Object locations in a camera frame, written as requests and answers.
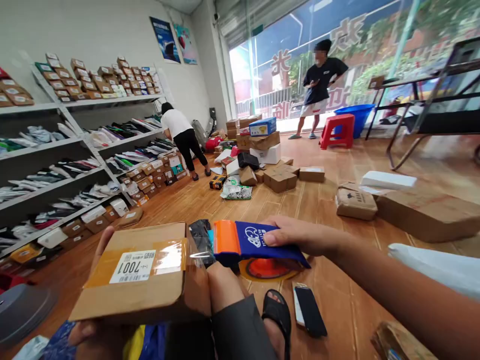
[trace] hand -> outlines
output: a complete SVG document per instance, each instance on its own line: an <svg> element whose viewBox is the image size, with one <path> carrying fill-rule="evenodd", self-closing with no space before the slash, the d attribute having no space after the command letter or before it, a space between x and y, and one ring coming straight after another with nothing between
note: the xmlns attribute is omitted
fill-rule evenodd
<svg viewBox="0 0 480 360"><path fill-rule="evenodd" d="M265 223L280 228L265 234L263 240L268 246L296 244L302 252L313 256L334 255L353 239L346 232L286 216L271 216Z"/></svg>
<svg viewBox="0 0 480 360"><path fill-rule="evenodd" d="M114 227L109 226L101 234L91 262L90 276L114 232ZM104 323L101 319L78 321L68 336L68 344L77 346L77 359L121 359L124 344L135 329L136 326L111 325Z"/></svg>

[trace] red plastic stool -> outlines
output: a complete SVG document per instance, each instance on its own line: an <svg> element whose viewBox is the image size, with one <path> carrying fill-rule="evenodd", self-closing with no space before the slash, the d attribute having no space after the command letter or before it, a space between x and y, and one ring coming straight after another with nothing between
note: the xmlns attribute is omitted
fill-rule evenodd
<svg viewBox="0 0 480 360"><path fill-rule="evenodd" d="M345 145L350 149L354 143L355 116L352 114L331 116L326 120L325 128L318 142L320 149L327 150L329 145ZM335 127L341 125L341 133L332 134Z"/></svg>

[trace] white wall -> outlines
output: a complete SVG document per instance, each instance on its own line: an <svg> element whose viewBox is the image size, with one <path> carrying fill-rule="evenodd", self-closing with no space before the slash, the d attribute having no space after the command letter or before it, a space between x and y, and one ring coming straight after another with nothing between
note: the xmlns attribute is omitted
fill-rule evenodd
<svg viewBox="0 0 480 360"><path fill-rule="evenodd" d="M227 80L223 69L223 55L219 34L213 26L214 5L212 0L203 0L191 15L198 54L202 63L203 77L210 105L215 108L218 127L227 130L226 122L232 119Z"/></svg>
<svg viewBox="0 0 480 360"><path fill-rule="evenodd" d="M22 0L3 1L1 8L0 67L25 87L36 103L49 99L36 85L30 63L46 62L46 52L56 53L70 71L71 58L96 70L123 55L131 66L162 68L173 106L206 125L210 101L202 65L165 63L149 18L170 22L173 31L173 22L184 24L198 49L189 16L155 0Z"/></svg>

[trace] sandal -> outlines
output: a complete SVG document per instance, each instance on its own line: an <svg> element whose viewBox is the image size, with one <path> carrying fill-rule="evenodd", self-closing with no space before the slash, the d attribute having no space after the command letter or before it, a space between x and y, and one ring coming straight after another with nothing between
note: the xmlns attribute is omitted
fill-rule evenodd
<svg viewBox="0 0 480 360"><path fill-rule="evenodd" d="M275 295L280 302L269 297L269 293ZM290 310L285 298L277 290L270 289L265 293L261 318L270 319L278 325L285 339L285 360L290 360L290 335L292 333Z"/></svg>

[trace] ceiling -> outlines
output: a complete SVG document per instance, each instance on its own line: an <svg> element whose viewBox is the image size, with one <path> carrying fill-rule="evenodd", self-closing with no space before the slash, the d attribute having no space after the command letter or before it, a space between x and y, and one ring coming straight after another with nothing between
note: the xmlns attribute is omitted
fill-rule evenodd
<svg viewBox="0 0 480 360"><path fill-rule="evenodd" d="M202 0L158 0L181 13L190 15L200 5Z"/></svg>

